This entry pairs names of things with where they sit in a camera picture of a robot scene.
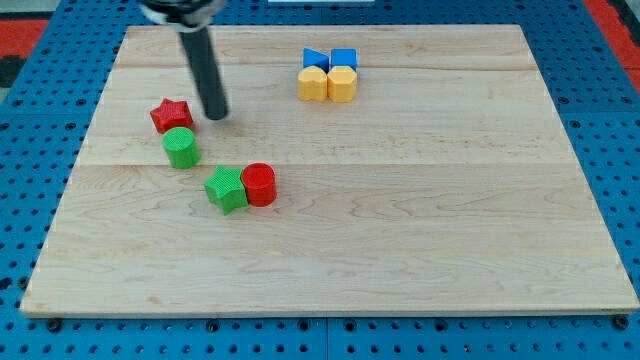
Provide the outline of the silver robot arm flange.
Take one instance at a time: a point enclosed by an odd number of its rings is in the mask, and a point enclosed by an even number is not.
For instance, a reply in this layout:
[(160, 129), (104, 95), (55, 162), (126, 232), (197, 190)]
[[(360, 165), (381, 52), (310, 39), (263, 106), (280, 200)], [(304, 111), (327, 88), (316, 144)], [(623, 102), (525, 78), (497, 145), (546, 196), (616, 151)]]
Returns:
[(227, 3), (227, 0), (141, 0), (140, 10), (157, 25), (193, 33), (209, 25)]

